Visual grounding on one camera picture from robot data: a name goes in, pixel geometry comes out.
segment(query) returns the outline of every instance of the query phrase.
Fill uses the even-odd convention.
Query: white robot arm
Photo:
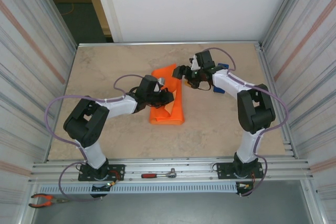
[[[133,114],[147,105],[159,108],[174,101],[173,94],[164,86],[163,78],[146,75],[138,87],[114,102],[95,102],[81,99],[66,119],[63,129],[76,141],[87,158],[87,169],[97,180],[105,178],[108,160],[103,154],[99,136],[105,121],[123,114]]]
[[[235,153],[233,166],[237,177],[245,177],[256,168],[257,153],[262,135],[260,133],[270,127],[275,120],[270,96],[252,89],[258,87],[268,91],[264,84],[254,85],[233,75],[223,66],[216,66],[208,50],[199,52],[190,59],[191,66],[178,66],[173,76],[188,81],[188,84],[198,89],[200,82],[207,81],[210,86],[225,90],[237,100],[238,119],[243,128],[243,137],[238,151]]]

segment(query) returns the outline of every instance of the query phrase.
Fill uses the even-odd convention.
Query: orange towel
[[[162,106],[158,109],[151,108],[149,121],[151,124],[170,124],[181,125],[184,123],[182,110],[182,82],[181,80],[172,77],[176,64],[165,68],[156,69],[152,72],[152,76],[156,78],[163,77],[165,85],[163,88],[168,88],[174,95],[174,101]]]

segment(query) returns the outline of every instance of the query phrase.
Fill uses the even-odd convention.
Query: pliers
[[[58,199],[55,198],[53,195],[47,195],[47,194],[34,194],[31,196],[31,198],[45,198],[47,201],[42,203],[42,204],[29,204],[30,207],[32,208],[43,208],[43,207],[49,207],[55,203],[65,203],[69,202],[68,199]]]

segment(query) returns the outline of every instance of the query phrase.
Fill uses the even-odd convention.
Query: marble surface
[[[223,48],[233,56],[235,75],[251,83],[266,84],[253,44],[108,45],[78,48],[66,94],[117,97],[121,94],[113,89],[116,78],[129,73],[143,76],[173,63],[187,65],[190,57],[208,47]],[[211,54],[216,63],[232,65],[222,52],[212,50]],[[118,87],[128,91],[139,82],[139,78],[128,77],[120,80]],[[233,156],[242,137],[236,100],[228,94],[193,90],[185,85],[182,99],[185,122],[179,126],[150,124],[150,108],[109,119],[99,140],[106,157]],[[62,126],[78,101],[63,101],[56,127],[56,134],[68,140]],[[265,134],[259,153],[285,153],[280,130]],[[73,159],[81,158],[81,154],[75,147],[53,140],[48,158]]]

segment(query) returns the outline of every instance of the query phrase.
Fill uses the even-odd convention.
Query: metal wall panel
[[[32,164],[51,141],[44,109],[64,93],[76,45],[49,0],[0,0],[0,21],[0,223],[16,223]]]
[[[289,105],[293,144],[311,165],[330,222],[336,221],[336,0],[291,0],[267,38],[266,60]]]

